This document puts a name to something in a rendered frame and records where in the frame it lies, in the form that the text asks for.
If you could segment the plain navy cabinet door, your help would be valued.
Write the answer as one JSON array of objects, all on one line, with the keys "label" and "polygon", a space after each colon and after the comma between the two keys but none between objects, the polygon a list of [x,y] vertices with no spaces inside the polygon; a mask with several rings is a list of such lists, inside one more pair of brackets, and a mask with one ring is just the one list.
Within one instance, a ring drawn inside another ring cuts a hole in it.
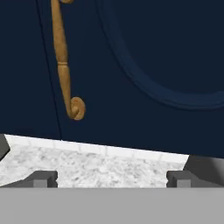
[{"label": "plain navy cabinet door", "polygon": [[0,133],[60,137],[37,0],[0,0]]}]

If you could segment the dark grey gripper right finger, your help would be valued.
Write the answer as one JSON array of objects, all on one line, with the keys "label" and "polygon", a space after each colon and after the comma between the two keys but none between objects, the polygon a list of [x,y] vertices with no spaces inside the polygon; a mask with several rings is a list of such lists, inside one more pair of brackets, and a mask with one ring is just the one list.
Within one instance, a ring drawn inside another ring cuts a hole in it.
[{"label": "dark grey gripper right finger", "polygon": [[168,171],[166,173],[167,187],[203,188],[221,187],[221,185],[197,178],[190,171]]}]

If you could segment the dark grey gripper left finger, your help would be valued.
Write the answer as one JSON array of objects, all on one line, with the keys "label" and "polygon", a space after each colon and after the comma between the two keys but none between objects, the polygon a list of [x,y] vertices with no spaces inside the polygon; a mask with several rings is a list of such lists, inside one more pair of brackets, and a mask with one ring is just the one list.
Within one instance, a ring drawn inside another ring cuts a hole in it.
[{"label": "dark grey gripper left finger", "polygon": [[51,188],[58,187],[57,171],[35,171],[25,179],[9,183],[3,187],[23,187],[23,188]]}]

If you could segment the dark grey object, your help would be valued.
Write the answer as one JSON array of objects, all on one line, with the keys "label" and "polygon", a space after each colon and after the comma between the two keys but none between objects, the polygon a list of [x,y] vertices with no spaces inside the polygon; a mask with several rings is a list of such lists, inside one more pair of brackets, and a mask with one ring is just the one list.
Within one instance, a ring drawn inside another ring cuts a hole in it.
[{"label": "dark grey object", "polygon": [[4,134],[0,134],[0,162],[10,152],[11,148]]}]

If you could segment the navy cabinet door with oval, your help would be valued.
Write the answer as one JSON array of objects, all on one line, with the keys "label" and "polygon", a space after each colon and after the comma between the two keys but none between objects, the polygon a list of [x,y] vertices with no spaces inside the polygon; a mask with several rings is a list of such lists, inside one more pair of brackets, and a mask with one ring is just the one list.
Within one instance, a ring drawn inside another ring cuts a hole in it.
[{"label": "navy cabinet door with oval", "polygon": [[224,158],[224,0],[63,3],[79,121],[62,98],[51,0],[38,7],[64,140]]}]

